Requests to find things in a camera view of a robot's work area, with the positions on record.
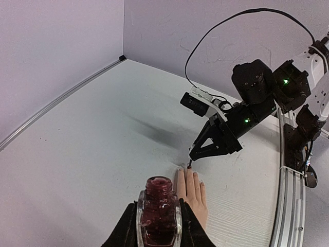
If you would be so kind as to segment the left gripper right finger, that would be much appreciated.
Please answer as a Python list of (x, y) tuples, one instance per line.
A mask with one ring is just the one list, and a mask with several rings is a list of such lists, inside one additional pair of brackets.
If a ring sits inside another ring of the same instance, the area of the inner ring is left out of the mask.
[(180, 247), (216, 247), (209, 239), (187, 202), (179, 199), (182, 216)]

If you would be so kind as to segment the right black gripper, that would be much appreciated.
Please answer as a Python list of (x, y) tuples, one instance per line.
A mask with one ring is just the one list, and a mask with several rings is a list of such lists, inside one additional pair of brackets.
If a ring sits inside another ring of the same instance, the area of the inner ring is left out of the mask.
[(201, 158), (232, 154), (242, 150), (236, 136), (222, 117), (216, 113), (209, 118), (200, 134), (190, 147), (189, 158)]

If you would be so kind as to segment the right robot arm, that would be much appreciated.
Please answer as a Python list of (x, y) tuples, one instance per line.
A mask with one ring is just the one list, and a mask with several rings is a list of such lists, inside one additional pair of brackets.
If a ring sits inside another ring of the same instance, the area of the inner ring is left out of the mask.
[(304, 103), (311, 90), (328, 72), (328, 37), (315, 41), (304, 53), (287, 60), (275, 71), (257, 59), (233, 68), (232, 82), (242, 102), (229, 109), (200, 88), (185, 93), (181, 104), (209, 119), (192, 144), (189, 157), (232, 154), (242, 149), (238, 139), (279, 106), (292, 111)]

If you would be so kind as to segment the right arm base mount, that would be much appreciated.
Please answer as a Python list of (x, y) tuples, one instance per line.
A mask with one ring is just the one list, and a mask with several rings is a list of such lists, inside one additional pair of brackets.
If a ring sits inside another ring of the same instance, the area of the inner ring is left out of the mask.
[(283, 126), (283, 138), (284, 165), (302, 174), (305, 178), (306, 187), (315, 188), (318, 185), (318, 177), (310, 165), (314, 141), (304, 140), (297, 128), (287, 123)]

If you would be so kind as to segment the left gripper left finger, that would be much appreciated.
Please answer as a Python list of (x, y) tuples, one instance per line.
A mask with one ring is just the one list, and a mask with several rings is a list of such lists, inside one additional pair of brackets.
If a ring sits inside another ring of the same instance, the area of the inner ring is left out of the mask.
[(137, 202), (130, 203), (101, 247), (134, 247), (137, 243)]

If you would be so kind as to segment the red nail polish bottle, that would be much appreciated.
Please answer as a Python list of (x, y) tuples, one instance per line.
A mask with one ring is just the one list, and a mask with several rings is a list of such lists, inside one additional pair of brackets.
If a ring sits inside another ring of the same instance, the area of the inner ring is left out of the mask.
[(137, 202), (136, 233), (138, 246), (180, 246), (181, 206), (169, 178), (147, 180)]

